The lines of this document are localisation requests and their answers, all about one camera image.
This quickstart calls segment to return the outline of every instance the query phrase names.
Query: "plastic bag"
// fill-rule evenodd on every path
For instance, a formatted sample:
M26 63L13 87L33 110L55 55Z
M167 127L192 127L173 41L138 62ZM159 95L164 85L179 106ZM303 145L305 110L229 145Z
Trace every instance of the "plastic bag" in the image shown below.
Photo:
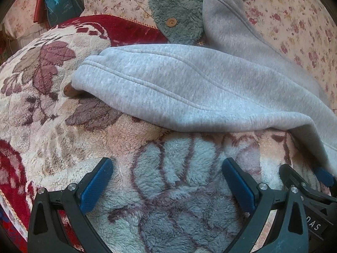
M83 4L80 0L44 0L44 2L51 27L79 17L83 12Z

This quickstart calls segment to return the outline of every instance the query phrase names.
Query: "fleece blanket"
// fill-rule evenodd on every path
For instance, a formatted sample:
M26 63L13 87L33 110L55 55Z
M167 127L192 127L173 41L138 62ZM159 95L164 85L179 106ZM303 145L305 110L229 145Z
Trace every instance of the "fleece blanket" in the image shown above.
M2 65L0 204L25 239L37 189L64 189L104 156L114 160L114 174L87 216L113 252L222 252L246 217L221 176L225 157L272 188L282 189L277 172L287 163L326 191L309 167L313 156L287 131L174 132L92 95L63 96L89 55L166 41L156 28L134 21L81 17L44 33Z
M242 0L204 0L203 18L218 50L112 47L86 58L72 86L176 131L290 130L318 159L313 167L336 174L337 117L318 82L262 39Z
M149 0L152 17L170 43L194 44L203 34L203 0ZM169 18L177 24L168 26Z

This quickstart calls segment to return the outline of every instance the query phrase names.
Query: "fuzzy fabric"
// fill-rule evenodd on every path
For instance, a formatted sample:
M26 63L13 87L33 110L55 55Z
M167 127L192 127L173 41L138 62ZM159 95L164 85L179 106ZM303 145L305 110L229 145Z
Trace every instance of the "fuzzy fabric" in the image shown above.
M222 252L246 218L221 175L225 157L276 189L283 187L279 166L287 163L326 192L307 163L312 156L289 132L173 132L93 96L62 95L87 56L150 41L166 39L121 18L81 17L44 33L0 68L0 204L25 239L37 189L64 189L104 156L113 158L114 174L87 217L115 253Z
M203 33L203 0L149 0L152 17L170 43L194 44ZM168 27L166 21L178 22Z

